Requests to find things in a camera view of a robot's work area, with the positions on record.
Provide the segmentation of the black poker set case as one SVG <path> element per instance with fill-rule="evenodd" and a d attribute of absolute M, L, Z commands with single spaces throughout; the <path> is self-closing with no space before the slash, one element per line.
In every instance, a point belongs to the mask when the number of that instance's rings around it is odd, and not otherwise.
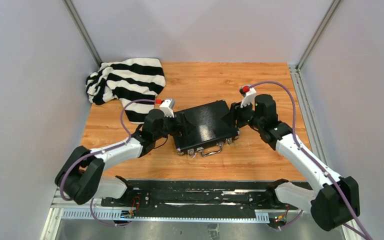
<path fill-rule="evenodd" d="M 188 137 L 173 138 L 177 154 L 194 158 L 200 154 L 203 158 L 220 153 L 224 144 L 232 144 L 240 130 L 226 125 L 223 116 L 229 112 L 225 100 L 217 100 L 203 105 L 187 108 L 187 119 L 195 125 L 194 134 Z"/>

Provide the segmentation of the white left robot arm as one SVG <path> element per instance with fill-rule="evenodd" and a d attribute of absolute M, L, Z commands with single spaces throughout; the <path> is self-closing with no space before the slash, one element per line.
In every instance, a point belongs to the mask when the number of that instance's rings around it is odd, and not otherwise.
<path fill-rule="evenodd" d="M 92 199 L 112 198 L 122 207 L 129 206 L 133 193 L 127 180 L 120 176 L 104 177 L 103 173 L 122 162 L 147 155 L 156 147 L 157 140 L 185 137 L 193 128 L 183 113 L 169 117 L 162 110 L 153 109 L 125 140 L 101 148 L 76 147 L 55 177 L 60 196 L 78 205 Z"/>

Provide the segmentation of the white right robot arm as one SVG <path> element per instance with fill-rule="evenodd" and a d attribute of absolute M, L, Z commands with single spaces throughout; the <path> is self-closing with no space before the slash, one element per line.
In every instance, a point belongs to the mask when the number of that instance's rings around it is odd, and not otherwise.
<path fill-rule="evenodd" d="M 310 189 L 286 179 L 270 183 L 266 203 L 274 209 L 292 205 L 311 214 L 324 231 L 355 220 L 361 214 L 357 181 L 343 177 L 318 159 L 299 139 L 294 129 L 279 120 L 276 102 L 269 94 L 257 95 L 254 104 L 231 104 L 227 118 L 236 127 L 249 126 L 274 151 L 286 158 L 305 177 Z"/>

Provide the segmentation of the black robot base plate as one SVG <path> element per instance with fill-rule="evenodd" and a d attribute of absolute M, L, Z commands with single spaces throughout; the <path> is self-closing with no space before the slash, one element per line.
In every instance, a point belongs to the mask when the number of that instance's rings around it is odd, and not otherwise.
<path fill-rule="evenodd" d="M 137 180 L 127 182 L 119 199 L 106 197 L 102 207 L 133 210 L 136 217 L 173 219 L 256 218 L 256 211 L 283 214 L 295 207 L 273 203 L 268 181 Z"/>

